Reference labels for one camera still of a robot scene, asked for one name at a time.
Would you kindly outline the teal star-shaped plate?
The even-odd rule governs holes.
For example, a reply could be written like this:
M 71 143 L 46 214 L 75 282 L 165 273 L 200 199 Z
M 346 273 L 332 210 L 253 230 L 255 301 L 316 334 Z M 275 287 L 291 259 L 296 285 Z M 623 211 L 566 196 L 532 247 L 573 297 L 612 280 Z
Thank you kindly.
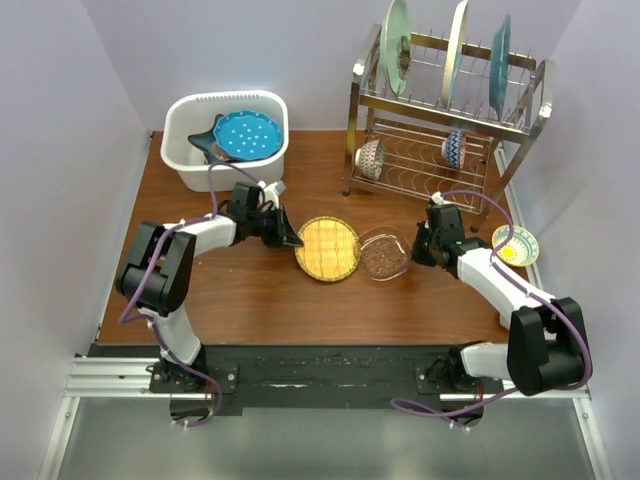
M 214 134 L 215 127 L 222 117 L 222 114 L 217 114 L 208 130 L 187 137 L 189 143 L 203 154 L 206 164 L 228 161 L 228 156 L 219 147 Z

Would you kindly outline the clear glass dish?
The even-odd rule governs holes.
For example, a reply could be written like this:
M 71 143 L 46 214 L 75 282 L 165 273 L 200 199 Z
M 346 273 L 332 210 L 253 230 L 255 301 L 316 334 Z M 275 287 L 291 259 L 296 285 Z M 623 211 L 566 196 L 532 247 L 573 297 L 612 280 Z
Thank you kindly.
M 389 281 L 410 266 L 411 246 L 405 235 L 392 226 L 378 226 L 359 236 L 360 267 L 374 281 Z

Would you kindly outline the amber glass plate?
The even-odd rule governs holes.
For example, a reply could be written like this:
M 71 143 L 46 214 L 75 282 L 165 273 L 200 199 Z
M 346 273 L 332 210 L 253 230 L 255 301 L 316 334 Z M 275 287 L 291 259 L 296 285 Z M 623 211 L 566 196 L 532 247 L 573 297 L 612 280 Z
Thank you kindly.
M 344 220 L 319 216 L 307 221 L 298 231 L 304 245 L 295 249 L 302 271 L 320 282 L 345 280 L 358 268 L 360 242 L 354 228 Z

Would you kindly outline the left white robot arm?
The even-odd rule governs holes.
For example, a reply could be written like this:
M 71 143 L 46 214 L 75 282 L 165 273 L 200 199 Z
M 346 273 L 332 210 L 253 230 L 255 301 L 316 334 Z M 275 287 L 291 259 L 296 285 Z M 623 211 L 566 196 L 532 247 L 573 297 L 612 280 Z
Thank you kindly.
M 206 353 L 195 335 L 185 301 L 194 259 L 250 238 L 269 248 L 301 247 L 280 195 L 282 181 L 238 182 L 231 198 L 215 201 L 210 213 L 177 223 L 139 225 L 116 276 L 116 291 L 127 299 L 121 324 L 143 320 L 160 346 L 152 372 L 185 392 L 213 387 Z

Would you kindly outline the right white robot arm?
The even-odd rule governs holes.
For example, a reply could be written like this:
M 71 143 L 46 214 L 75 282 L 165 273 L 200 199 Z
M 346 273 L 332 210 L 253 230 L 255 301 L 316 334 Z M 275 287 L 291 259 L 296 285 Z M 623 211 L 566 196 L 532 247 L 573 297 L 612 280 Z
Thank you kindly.
M 508 380 L 526 396 L 583 386 L 593 374 L 583 313 L 570 297 L 556 298 L 509 269 L 489 245 L 465 233 L 458 207 L 431 203 L 418 226 L 413 262 L 440 267 L 470 286 L 500 314 L 504 343 L 453 347 L 439 367 L 448 386 L 469 392 L 481 378 Z

